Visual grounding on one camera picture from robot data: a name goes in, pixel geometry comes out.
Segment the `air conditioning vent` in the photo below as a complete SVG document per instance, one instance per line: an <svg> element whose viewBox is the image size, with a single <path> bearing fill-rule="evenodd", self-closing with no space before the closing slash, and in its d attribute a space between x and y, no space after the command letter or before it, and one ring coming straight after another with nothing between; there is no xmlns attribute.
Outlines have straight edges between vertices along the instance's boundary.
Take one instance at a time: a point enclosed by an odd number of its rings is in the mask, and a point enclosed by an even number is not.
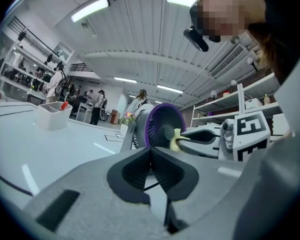
<svg viewBox="0 0 300 240"><path fill-rule="evenodd" d="M230 69L229 65L236 58L238 58L244 51L246 51L246 49L241 44L235 46L224 56L223 60L221 60L217 65L215 65L210 70L210 76L212 78L218 79L220 76L222 76L225 72L227 72Z"/></svg>

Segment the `black pants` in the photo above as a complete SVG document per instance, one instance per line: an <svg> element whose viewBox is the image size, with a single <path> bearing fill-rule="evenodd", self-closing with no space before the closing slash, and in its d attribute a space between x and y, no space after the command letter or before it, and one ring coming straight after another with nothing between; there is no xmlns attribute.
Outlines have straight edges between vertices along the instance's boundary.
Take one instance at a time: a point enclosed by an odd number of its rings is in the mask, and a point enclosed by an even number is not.
<svg viewBox="0 0 300 240"><path fill-rule="evenodd" d="M90 124L96 126L98 124L100 118L100 107L94 107L92 110L91 121Z"/></svg>

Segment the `ceiling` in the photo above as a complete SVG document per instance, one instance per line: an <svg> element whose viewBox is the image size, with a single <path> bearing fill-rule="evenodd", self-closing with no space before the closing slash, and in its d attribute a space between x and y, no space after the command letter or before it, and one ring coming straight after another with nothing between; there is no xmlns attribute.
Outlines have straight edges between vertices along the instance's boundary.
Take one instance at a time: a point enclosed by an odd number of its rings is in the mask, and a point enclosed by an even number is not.
<svg viewBox="0 0 300 240"><path fill-rule="evenodd" d="M43 14L40 3L48 6L44 22L50 25L79 54L100 78L108 83L113 77L133 79L137 84L117 82L131 95L146 89L151 98L182 108L205 98L238 79L253 67L245 63L246 50L229 68L226 77L214 79L209 69L215 66L233 47L230 41L213 43L208 52L197 50L184 36L191 25L189 8L167 3L167 0L109 0L110 6L73 23L71 16L97 0L58 0L54 9L47 0L25 0L37 14ZM240 44L253 47L247 34ZM157 88L163 85L184 91L182 95Z"/></svg>

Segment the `bottle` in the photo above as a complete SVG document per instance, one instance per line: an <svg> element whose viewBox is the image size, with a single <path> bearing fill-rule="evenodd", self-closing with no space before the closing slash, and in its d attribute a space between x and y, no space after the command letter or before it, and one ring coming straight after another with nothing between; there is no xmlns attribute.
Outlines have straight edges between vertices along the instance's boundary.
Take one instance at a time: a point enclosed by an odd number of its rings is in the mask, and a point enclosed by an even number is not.
<svg viewBox="0 0 300 240"><path fill-rule="evenodd" d="M65 110L65 108L67 107L68 104L69 104L69 102L68 102L68 101L65 101L65 102L61 105L59 111Z"/></svg>
<svg viewBox="0 0 300 240"><path fill-rule="evenodd" d="M265 94L263 101L264 101L264 105L268 105L271 103L268 94Z"/></svg>

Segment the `ceiling beam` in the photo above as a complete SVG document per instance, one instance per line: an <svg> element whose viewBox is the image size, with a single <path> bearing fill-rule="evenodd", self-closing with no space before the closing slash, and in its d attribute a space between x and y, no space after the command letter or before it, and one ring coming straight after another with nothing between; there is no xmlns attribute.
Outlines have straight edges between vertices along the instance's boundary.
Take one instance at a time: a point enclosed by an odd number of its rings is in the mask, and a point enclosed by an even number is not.
<svg viewBox="0 0 300 240"><path fill-rule="evenodd" d="M140 53L140 52L130 52L130 51L107 51L107 52L91 52L91 53L86 53L83 55L84 58L125 58L125 59L132 59L132 60L144 60L144 61L150 61L150 62L157 62L161 64L167 64L176 68L180 68L183 70L188 70L190 72L194 72L197 74L201 74L204 77L207 77L209 79L215 80L213 77L209 76L208 72L206 70L203 70L199 66L195 66L192 64L189 64L187 62L173 59L173 58L168 58L168 57L163 57L163 56L158 56L154 54L148 54L148 53Z"/></svg>

